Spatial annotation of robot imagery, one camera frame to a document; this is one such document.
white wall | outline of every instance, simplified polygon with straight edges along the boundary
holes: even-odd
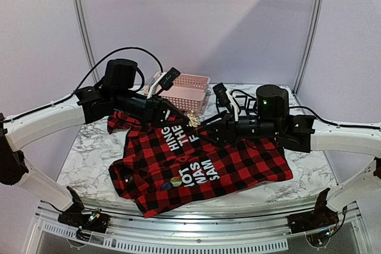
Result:
[[[381,0],[323,0],[299,99],[322,117],[381,121]],[[368,156],[328,152],[339,181],[365,167]],[[373,250],[381,253],[381,191],[358,201]]]
[[[288,85],[301,62],[313,6],[313,0],[82,1],[96,58],[137,45],[165,69],[210,76],[213,83]],[[135,59],[146,77],[158,71],[141,52],[122,55]]]
[[[58,99],[87,70],[73,0],[0,0],[0,112],[21,113]],[[77,132],[34,142],[25,156],[56,179]],[[0,253],[21,253],[39,199],[4,185],[0,198]]]

plaid shirt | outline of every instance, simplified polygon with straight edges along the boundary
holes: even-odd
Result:
[[[219,148],[192,137],[181,127],[149,128],[116,112],[108,131],[129,128],[124,158],[109,172],[119,196],[134,199],[145,217],[178,208],[196,200],[211,199],[252,187],[261,181],[292,178],[283,148],[257,140]]]

marble table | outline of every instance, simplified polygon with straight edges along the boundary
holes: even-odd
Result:
[[[229,89],[242,89],[255,94],[259,85],[227,84]],[[290,106],[298,103],[289,91]],[[202,118],[216,113],[215,96],[209,87],[209,99],[205,103]],[[300,114],[300,109],[291,109],[291,114]],[[107,133],[107,119],[83,126],[68,154],[58,183],[71,186],[80,197],[92,203],[118,206],[137,211],[132,200],[118,197],[110,180],[108,167],[123,155],[126,131]],[[330,165],[323,152],[299,153],[285,150],[287,162],[293,172],[293,179],[275,183],[261,183],[251,189],[216,199],[194,202],[171,212],[176,214],[224,212],[254,213],[263,209],[277,209],[279,206],[312,202],[323,189],[337,184]]]

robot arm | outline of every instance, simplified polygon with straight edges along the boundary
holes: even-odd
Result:
[[[290,115],[288,92],[274,85],[257,89],[254,115],[238,116],[236,101],[222,84],[214,92],[224,111],[201,123],[198,136],[217,145],[240,139],[271,138],[285,149],[299,152],[338,150],[371,155],[375,159],[342,184],[322,191],[312,212],[291,215],[293,232],[325,227],[338,221],[338,211],[381,187],[381,123],[330,122],[312,115]],[[203,136],[202,131],[209,131]]]
[[[107,64],[105,76],[94,86],[79,89],[63,100],[22,115],[4,118],[0,114],[0,183],[21,187],[49,202],[61,212],[60,222],[76,227],[86,225],[92,216],[82,214],[84,206],[76,192],[57,184],[33,167],[21,149],[62,129],[112,115],[114,110],[137,118],[143,126],[186,125],[189,119],[169,101],[159,96],[147,98],[130,90],[136,71],[141,73],[133,61],[112,60]],[[169,89],[179,74],[177,70],[171,69],[156,85]],[[167,121],[168,113],[175,114],[178,120]],[[102,214],[89,229],[104,232],[107,224],[108,215]]]

plastic basket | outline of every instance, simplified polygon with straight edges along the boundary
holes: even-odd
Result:
[[[154,79],[157,80],[160,75],[161,72],[157,72],[154,75]],[[182,111],[200,113],[209,82],[209,77],[181,74],[175,79],[170,90],[160,93],[160,96],[168,99]],[[148,89],[149,87],[146,87],[144,90],[146,95],[148,94]]]

